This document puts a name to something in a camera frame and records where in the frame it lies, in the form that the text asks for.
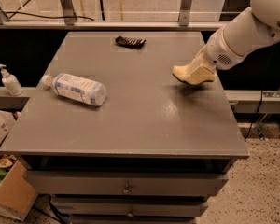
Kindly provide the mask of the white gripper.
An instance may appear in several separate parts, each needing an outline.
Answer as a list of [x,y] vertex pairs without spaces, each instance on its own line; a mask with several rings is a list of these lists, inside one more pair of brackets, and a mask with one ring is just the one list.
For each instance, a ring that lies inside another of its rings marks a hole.
[[216,68],[229,70],[241,63],[244,58],[228,47],[223,30],[219,29],[210,36],[205,47],[198,51],[190,63],[175,65],[172,73],[175,76],[182,76],[183,81],[188,84],[213,82],[216,78]]

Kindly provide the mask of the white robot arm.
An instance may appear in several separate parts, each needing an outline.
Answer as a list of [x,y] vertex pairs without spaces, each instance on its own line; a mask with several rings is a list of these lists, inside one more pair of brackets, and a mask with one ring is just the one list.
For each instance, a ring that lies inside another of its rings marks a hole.
[[216,79],[257,49],[280,42],[280,0],[250,0],[250,6],[216,30],[186,65],[176,65],[178,80],[198,85]]

